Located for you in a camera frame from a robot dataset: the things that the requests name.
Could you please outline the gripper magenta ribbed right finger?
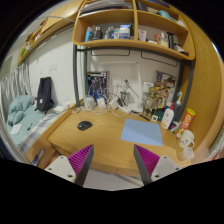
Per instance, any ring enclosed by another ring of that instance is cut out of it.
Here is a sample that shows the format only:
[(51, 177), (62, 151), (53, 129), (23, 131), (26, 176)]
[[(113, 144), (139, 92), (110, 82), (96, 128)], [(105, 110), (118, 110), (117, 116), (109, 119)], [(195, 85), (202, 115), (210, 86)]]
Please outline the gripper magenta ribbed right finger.
[(134, 145), (133, 154), (144, 185), (181, 170), (168, 156), (158, 156), (139, 145)]

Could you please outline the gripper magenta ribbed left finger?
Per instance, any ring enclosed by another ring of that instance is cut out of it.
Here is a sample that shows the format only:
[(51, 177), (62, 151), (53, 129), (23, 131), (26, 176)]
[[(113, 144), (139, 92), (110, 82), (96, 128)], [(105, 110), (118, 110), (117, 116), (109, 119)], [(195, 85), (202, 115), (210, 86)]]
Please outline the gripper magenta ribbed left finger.
[(94, 155), (94, 146), (89, 145), (72, 155), (59, 156), (46, 171), (66, 179), (78, 186), (85, 182)]

